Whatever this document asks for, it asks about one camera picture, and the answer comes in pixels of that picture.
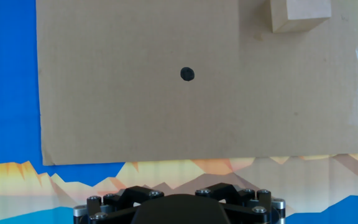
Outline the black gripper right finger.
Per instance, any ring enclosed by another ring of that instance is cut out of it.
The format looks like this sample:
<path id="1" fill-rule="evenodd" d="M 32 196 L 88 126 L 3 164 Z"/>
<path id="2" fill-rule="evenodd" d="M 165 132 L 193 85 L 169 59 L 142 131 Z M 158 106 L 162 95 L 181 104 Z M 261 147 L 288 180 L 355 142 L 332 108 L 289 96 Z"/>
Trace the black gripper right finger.
<path id="1" fill-rule="evenodd" d="M 285 200 L 267 189 L 218 183 L 196 190 L 195 195 L 219 202 L 230 223 L 285 224 Z"/>

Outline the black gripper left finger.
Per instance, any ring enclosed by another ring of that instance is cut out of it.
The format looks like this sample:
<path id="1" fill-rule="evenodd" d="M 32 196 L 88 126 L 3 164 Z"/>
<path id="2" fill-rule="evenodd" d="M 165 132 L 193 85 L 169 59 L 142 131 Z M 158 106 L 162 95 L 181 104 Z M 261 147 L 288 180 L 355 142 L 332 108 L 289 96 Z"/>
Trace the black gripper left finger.
<path id="1" fill-rule="evenodd" d="M 121 189 L 118 193 L 108 193 L 102 197 L 92 195 L 86 199 L 86 204 L 73 208 L 73 223 L 84 224 L 102 220 L 113 213 L 134 208 L 135 203 L 142 204 L 163 196 L 164 193 L 160 190 L 140 186 Z"/>

